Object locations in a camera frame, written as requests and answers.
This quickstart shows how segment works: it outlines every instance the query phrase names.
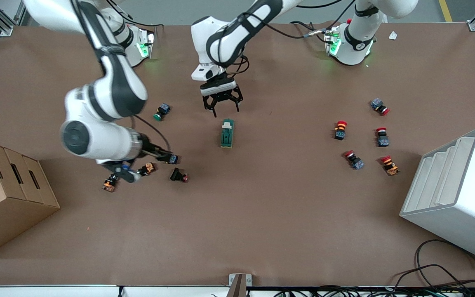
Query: yellow floor line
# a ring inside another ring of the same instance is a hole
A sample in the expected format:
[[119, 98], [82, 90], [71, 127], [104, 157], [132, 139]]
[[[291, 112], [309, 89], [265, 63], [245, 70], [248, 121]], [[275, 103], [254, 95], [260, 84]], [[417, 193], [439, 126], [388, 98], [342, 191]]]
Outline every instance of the yellow floor line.
[[450, 16], [450, 11], [448, 11], [447, 1], [446, 0], [439, 0], [439, 5], [441, 6], [441, 10], [443, 11], [444, 21], [445, 22], [452, 22], [452, 17]]

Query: green electrical component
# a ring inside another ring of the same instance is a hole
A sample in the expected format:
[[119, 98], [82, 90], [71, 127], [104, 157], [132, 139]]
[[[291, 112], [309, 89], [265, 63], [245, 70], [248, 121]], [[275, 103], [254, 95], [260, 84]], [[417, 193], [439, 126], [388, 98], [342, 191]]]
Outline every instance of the green electrical component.
[[221, 147], [232, 147], [232, 138], [234, 137], [234, 120], [226, 118], [223, 120], [221, 130]]
[[331, 54], [337, 54], [338, 53], [338, 47], [342, 44], [342, 40], [340, 38], [337, 38], [335, 42], [331, 45]]
[[147, 57], [149, 54], [148, 54], [148, 47], [144, 44], [140, 44], [137, 42], [137, 47], [139, 49], [139, 52], [140, 52], [140, 56], [142, 56], [143, 58]]

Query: cardboard box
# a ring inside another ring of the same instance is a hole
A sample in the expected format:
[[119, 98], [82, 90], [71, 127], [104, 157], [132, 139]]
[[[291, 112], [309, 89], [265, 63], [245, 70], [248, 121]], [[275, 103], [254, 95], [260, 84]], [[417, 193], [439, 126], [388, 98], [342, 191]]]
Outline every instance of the cardboard box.
[[0, 146], [0, 246], [59, 209], [38, 161]]

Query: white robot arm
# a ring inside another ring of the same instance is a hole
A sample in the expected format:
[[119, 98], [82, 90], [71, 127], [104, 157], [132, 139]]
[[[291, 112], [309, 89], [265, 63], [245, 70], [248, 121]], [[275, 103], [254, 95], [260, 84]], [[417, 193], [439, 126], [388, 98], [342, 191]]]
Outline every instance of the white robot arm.
[[[116, 178], [128, 182], [148, 173], [144, 168], [137, 172], [130, 168], [136, 158], [151, 155], [177, 164], [176, 155], [154, 145], [146, 135], [114, 123], [142, 111], [147, 100], [146, 88], [129, 65], [124, 48], [116, 41], [100, 11], [89, 2], [71, 0], [70, 5], [66, 7], [66, 16], [77, 19], [104, 76], [67, 93], [66, 120], [61, 127], [64, 147], [77, 156], [97, 159], [97, 163], [113, 172]], [[78, 29], [73, 22], [59, 26]]]
[[246, 43], [266, 23], [296, 7], [303, 0], [256, 0], [244, 13], [230, 22], [206, 16], [192, 24], [192, 39], [199, 55], [199, 66], [192, 79], [206, 81], [201, 87], [205, 109], [215, 113], [215, 104], [232, 100], [239, 111], [243, 100], [235, 80], [226, 75], [226, 68], [243, 54]]
[[[84, 33], [71, 5], [71, 0], [24, 0], [28, 12], [40, 25], [53, 31]], [[150, 58], [155, 34], [127, 24], [106, 0], [85, 0], [100, 10], [117, 42], [124, 48], [130, 66]]]
[[373, 37], [383, 22], [384, 14], [400, 19], [414, 10], [417, 1], [358, 0], [351, 23], [332, 28], [332, 37], [325, 36], [326, 40], [333, 43], [326, 45], [327, 52], [342, 64], [359, 64], [369, 54]]

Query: small white paper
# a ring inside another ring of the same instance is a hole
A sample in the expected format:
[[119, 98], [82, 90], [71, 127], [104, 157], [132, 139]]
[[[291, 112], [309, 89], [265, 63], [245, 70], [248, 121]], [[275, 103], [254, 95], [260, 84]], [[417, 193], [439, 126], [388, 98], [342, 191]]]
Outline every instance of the small white paper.
[[391, 40], [397, 39], [397, 33], [395, 31], [392, 31], [392, 34], [390, 34], [390, 37], [388, 37]]

